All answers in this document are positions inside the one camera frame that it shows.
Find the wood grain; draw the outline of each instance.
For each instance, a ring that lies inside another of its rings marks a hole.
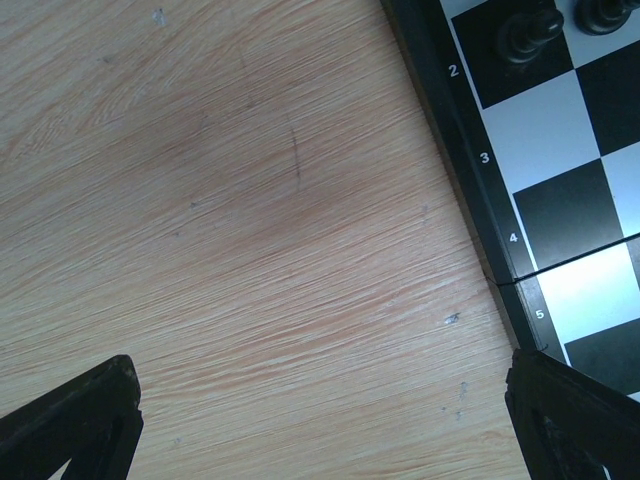
[[[127,353],[132,479],[527,478],[511,346],[376,1],[0,20],[0,414]]]

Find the chess piece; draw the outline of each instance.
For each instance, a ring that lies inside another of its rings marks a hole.
[[[507,63],[528,63],[540,54],[547,43],[562,33],[563,26],[564,17],[555,8],[540,10],[535,14],[513,15],[498,31],[496,51]]]
[[[589,35],[607,35],[622,27],[636,8],[640,0],[579,0],[576,23]]]

